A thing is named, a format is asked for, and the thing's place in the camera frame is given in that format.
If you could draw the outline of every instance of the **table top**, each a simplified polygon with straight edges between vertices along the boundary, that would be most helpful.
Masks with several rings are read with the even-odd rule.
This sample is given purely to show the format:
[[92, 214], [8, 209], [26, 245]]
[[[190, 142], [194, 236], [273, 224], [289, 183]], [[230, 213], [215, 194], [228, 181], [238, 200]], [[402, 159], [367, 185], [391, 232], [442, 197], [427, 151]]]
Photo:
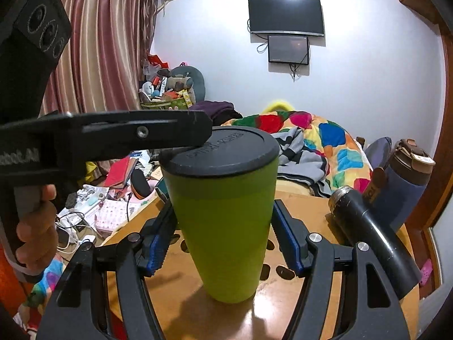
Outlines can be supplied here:
[[[294, 218], [303, 220], [310, 232], [323, 235], [332, 243], [342, 243], [339, 229], [331, 223], [327, 198], [276, 192]], [[151, 203], [113, 235], [106, 244], [119, 242], [129, 233], [139, 231], [145, 221], [157, 216], [163, 207], [159, 199]], [[225, 304], [212, 299], [203, 289], [189, 253], [181, 250], [183, 235], [170, 246], [163, 267], [147, 278], [149, 295], [167, 340], [280, 340], [294, 311], [304, 279], [281, 278], [276, 267], [286, 267], [275, 234], [269, 239], [275, 249], [267, 250], [264, 263], [270, 265], [270, 275], [260, 281], [254, 297], [238, 304]], [[413, 255], [407, 231], [403, 226], [399, 238]], [[111, 310], [121, 318], [115, 274], [108, 273]], [[334, 332], [340, 299], [341, 273], [334, 272], [328, 312], [321, 339], [330, 339]], [[418, 321], [418, 286], [400, 301], [411, 339], [415, 339]]]

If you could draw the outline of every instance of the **wall-mounted television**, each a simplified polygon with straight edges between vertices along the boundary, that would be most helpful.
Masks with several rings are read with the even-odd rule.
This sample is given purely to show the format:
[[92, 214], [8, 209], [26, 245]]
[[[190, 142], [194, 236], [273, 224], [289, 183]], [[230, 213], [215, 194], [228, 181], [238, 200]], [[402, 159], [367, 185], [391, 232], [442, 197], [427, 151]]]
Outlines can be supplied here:
[[320, 0], [249, 0], [251, 33], [324, 37]]

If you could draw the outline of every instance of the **black cylinder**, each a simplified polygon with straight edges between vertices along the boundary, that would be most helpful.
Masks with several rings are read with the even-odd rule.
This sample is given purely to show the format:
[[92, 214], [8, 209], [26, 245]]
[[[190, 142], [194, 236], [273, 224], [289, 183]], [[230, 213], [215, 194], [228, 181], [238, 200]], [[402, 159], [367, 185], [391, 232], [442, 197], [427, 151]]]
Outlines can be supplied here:
[[350, 244], [367, 243], [386, 272], [398, 299], [404, 298], [421, 279], [420, 269], [404, 244], [389, 226], [381, 226], [362, 194], [348, 186], [329, 199], [335, 222]]

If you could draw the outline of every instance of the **finger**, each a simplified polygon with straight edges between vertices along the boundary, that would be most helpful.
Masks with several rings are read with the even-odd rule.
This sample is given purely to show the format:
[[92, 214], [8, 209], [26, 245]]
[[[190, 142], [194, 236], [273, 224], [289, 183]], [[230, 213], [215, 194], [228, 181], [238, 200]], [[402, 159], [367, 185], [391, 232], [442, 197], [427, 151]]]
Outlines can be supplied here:
[[16, 257], [20, 263], [33, 263], [43, 257], [50, 249], [54, 249], [58, 242], [57, 232], [53, 227], [34, 240], [25, 243], [16, 250]]
[[30, 242], [54, 226], [56, 215], [57, 209], [52, 202], [41, 202], [38, 210], [26, 214], [19, 221], [16, 228], [17, 236], [23, 242]]
[[52, 259], [55, 257], [55, 254], [57, 253], [57, 242], [58, 242], [57, 232], [55, 230], [54, 230], [54, 232], [55, 232], [55, 239], [54, 239], [55, 244], [53, 244], [53, 246], [39, 260], [37, 260], [35, 262], [27, 263], [27, 267], [30, 270], [43, 271], [52, 262]]
[[55, 199], [57, 196], [57, 190], [55, 188], [55, 185], [50, 184], [50, 185], [43, 185], [41, 189], [41, 200], [43, 201], [51, 201]]

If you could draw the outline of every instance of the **curtain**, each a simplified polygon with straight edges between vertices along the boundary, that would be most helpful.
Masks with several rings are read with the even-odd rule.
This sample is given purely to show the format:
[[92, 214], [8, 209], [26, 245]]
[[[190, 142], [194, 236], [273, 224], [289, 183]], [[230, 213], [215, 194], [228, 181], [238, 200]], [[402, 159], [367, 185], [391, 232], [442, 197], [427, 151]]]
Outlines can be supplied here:
[[140, 0], [62, 0], [72, 36], [41, 113], [140, 108]]
[[148, 60], [149, 49], [156, 28], [157, 5], [159, 0], [141, 0], [140, 2], [140, 63]]

